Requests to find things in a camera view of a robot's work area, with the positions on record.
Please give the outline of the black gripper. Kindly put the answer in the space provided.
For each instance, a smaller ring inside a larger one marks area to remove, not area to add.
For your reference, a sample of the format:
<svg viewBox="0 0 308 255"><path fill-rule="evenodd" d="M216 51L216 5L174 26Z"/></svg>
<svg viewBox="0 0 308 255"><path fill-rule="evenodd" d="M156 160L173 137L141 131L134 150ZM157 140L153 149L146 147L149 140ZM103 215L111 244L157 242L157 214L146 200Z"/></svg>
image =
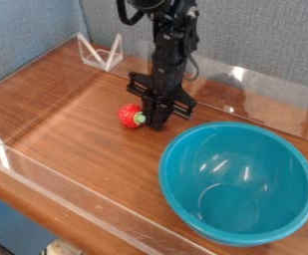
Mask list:
<svg viewBox="0 0 308 255"><path fill-rule="evenodd" d="M161 129L172 113L185 119L192 117L196 100L181 86L181 74L148 75L130 72L129 78L127 91L142 98L149 127Z"/></svg>

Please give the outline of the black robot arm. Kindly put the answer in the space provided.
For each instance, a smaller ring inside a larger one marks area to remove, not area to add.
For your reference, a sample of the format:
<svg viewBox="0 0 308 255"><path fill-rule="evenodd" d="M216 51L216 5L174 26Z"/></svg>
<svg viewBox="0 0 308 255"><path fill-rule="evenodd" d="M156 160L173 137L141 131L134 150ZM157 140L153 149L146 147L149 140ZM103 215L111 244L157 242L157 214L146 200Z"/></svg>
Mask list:
<svg viewBox="0 0 308 255"><path fill-rule="evenodd" d="M129 0L138 9L138 18L150 15L154 21L153 71L130 72L127 90L142 98L145 124L161 129L172 113L189 119L194 98L182 88L186 61L197 49L196 32L198 9L196 0Z"/></svg>

